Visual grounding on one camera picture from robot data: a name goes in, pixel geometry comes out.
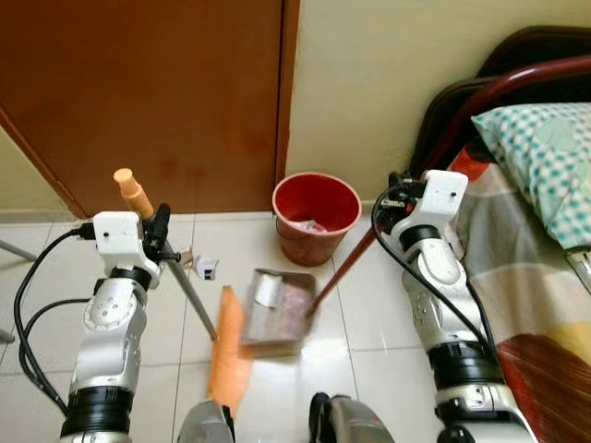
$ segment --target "bedsheet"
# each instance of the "bedsheet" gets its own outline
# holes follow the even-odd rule
[[[591,294],[500,167],[475,158],[450,167],[470,182],[447,239],[540,442],[591,441]]]

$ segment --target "dark red bed rail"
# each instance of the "dark red bed rail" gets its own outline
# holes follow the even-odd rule
[[[525,66],[495,78],[472,95],[458,110],[441,134],[433,153],[422,159],[416,171],[422,174],[429,169],[447,168],[445,163],[450,162],[462,148],[456,140],[464,126],[470,123],[470,117],[494,107],[493,103],[499,97],[534,83],[582,74],[591,74],[591,55]]]

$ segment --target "small white object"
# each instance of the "small white object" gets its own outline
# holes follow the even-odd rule
[[[282,280],[281,275],[262,274],[260,276],[259,286],[257,287],[257,293],[255,293],[255,301],[259,305],[276,307],[277,294],[279,293]]]
[[[319,224],[315,220],[306,220],[306,221],[290,221],[292,226],[296,228],[303,229],[304,231],[310,231],[311,233],[326,233],[327,229]]]
[[[217,258],[197,256],[193,261],[193,269],[202,280],[215,280],[215,267],[218,266]]]

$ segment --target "black cable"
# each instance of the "black cable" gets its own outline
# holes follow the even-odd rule
[[[29,320],[29,323],[27,324],[27,327],[25,328],[25,338],[27,338],[27,339],[29,338],[30,331],[32,330],[32,328],[35,325],[35,323],[37,322],[37,320],[39,320],[39,318],[41,318],[41,316],[43,314],[45,314],[47,311],[49,311],[50,309],[53,309],[54,307],[58,307],[61,305],[70,305],[70,304],[74,304],[74,303],[88,303],[89,300],[90,300],[90,298],[69,298],[66,300],[59,300],[57,302],[53,302],[47,306],[44,306],[39,311],[37,311],[37,313],[35,313],[35,315]],[[33,382],[33,384],[35,384],[35,386],[41,392],[43,392],[47,397],[49,397],[53,401],[54,398],[52,397],[50,391],[43,385],[43,383],[41,383],[39,381],[37,375],[30,369],[29,363],[26,360],[25,348],[22,345],[22,343],[18,346],[18,360],[20,361],[20,367],[22,367],[22,370],[24,371],[27,378],[29,380],[31,380]]]
[[[30,280],[33,277],[33,274],[39,268],[42,261],[47,257],[47,255],[54,249],[57,245],[59,245],[62,241],[66,240],[68,237],[78,235],[80,233],[80,229],[72,229],[67,233],[64,233],[57,237],[51,244],[49,244],[37,257],[37,259],[33,262],[32,266],[30,267],[27,275],[23,279],[22,283],[18,287],[17,295],[15,296],[15,303],[14,303],[14,316],[15,316],[15,326],[17,327],[18,338],[20,339],[20,346],[22,346],[24,353],[29,360],[30,368],[27,366],[27,369],[23,367],[23,371],[25,375],[29,378],[29,380],[37,386],[45,395],[47,395],[56,405],[57,407],[63,412],[66,413],[66,405],[60,398],[59,394],[49,382],[45,374],[43,373],[39,363],[35,359],[33,355],[33,351],[30,348],[29,342],[27,340],[27,336],[25,335],[25,329],[22,325],[22,317],[20,314],[20,304],[22,303],[22,297],[29,286]]]
[[[485,349],[488,349],[488,351],[494,355],[494,351],[492,349],[490,349],[490,345],[488,344],[487,339],[485,339],[485,337],[477,329],[477,327],[474,326],[472,324],[472,322],[470,322],[470,320],[468,320],[466,318],[466,316],[464,314],[462,314],[462,312],[460,312],[460,310],[457,307],[455,307],[455,305],[452,302],[450,302],[450,300],[445,295],[443,295],[435,286],[433,286],[429,281],[427,281],[422,275],[420,275],[418,272],[416,272],[412,268],[412,266],[410,266],[408,263],[406,263],[404,258],[402,256],[398,255],[396,253],[396,251],[394,251],[392,249],[392,247],[390,245],[388,245],[388,243],[381,236],[380,228],[378,227],[378,216],[379,216],[378,211],[380,209],[381,201],[383,199],[385,199],[393,190],[395,190],[397,188],[398,188],[398,186],[393,186],[393,187],[388,188],[386,191],[384,191],[378,197],[375,204],[373,205],[373,209],[371,210],[371,228],[373,229],[373,232],[376,235],[376,239],[378,240],[380,245],[384,248],[384,250],[388,253],[388,255],[390,257],[392,257],[406,272],[408,272],[410,275],[415,277],[415,279],[419,283],[421,283],[425,288],[427,288],[433,295],[435,295],[437,298],[439,298],[441,300],[441,302],[444,305],[446,305],[462,321],[462,323],[464,323],[466,325],[466,327],[468,329],[470,329],[470,331],[475,335],[476,339],[480,342],[480,344],[482,344],[482,346],[484,346]]]
[[[482,326],[484,327],[484,331],[487,334],[488,350],[492,353],[492,355],[495,357],[495,359],[497,361],[499,361],[499,359],[497,357],[497,346],[495,345],[495,340],[494,340],[494,337],[492,336],[492,328],[490,327],[490,323],[488,323],[488,316],[487,316],[486,311],[484,310],[484,306],[482,305],[482,300],[480,300],[480,297],[478,296],[476,289],[474,289],[474,286],[472,286],[472,282],[467,277],[465,280],[465,285],[467,286],[468,291],[470,292],[470,295],[472,295],[472,298],[474,299],[476,306],[478,306],[478,312],[480,313],[480,319],[482,320]]]

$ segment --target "door frame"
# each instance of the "door frame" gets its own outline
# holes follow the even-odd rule
[[[281,36],[279,52],[279,90],[277,94],[277,114],[275,127],[275,170],[274,183],[277,185],[285,177],[285,162],[289,144],[289,122],[292,105],[292,89],[294,87],[294,70],[296,67],[297,30],[299,26],[299,9],[301,0],[281,0]],[[27,138],[18,130],[14,121],[0,104],[0,126],[15,141],[37,171],[64,200],[74,215],[81,219],[90,216],[79,205],[74,196],[67,190],[49,165],[41,158]]]

